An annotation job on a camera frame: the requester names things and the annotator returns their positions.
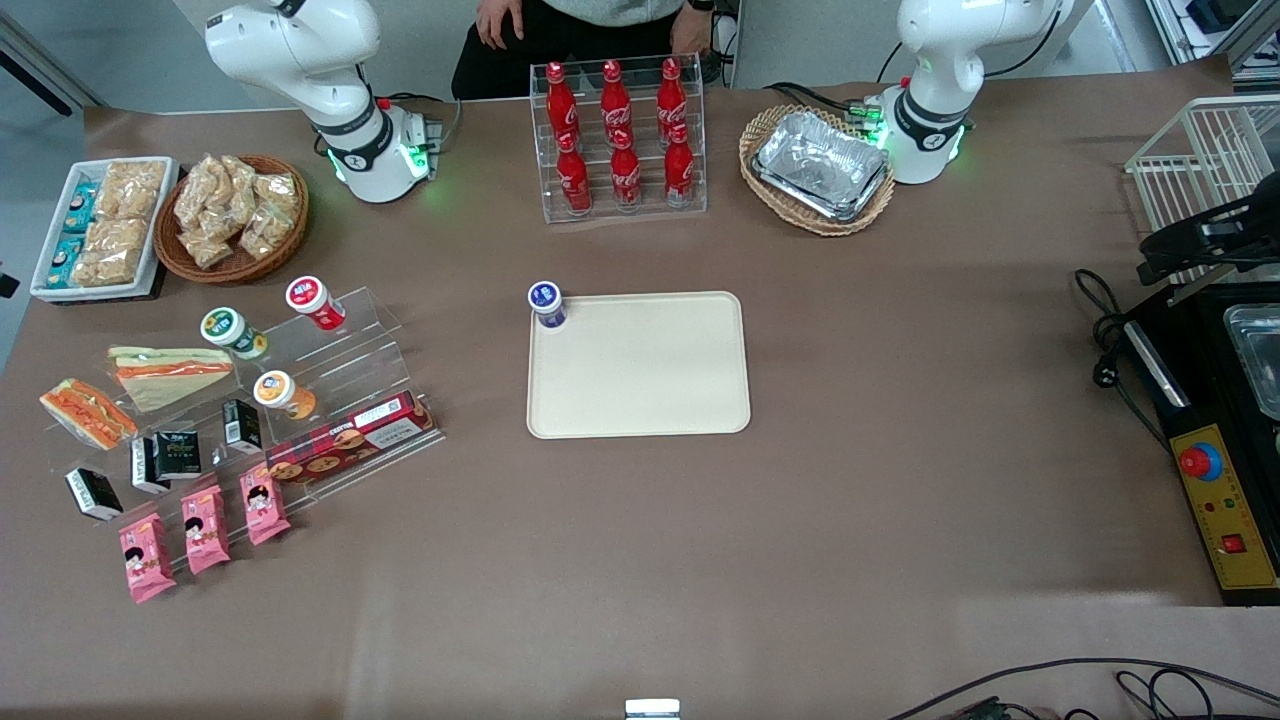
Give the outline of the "person left hand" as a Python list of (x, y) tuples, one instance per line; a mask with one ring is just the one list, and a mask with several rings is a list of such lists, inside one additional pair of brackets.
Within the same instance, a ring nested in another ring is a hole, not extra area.
[(676, 14), (669, 32), (672, 54), (708, 54), (712, 47), (714, 14), (714, 1), (685, 1)]

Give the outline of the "person right hand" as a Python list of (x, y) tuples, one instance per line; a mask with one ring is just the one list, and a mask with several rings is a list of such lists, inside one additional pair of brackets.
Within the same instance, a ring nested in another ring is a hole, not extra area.
[(475, 29), (484, 46), (506, 50), (509, 38), (525, 38), (524, 3), (520, 0), (477, 1)]

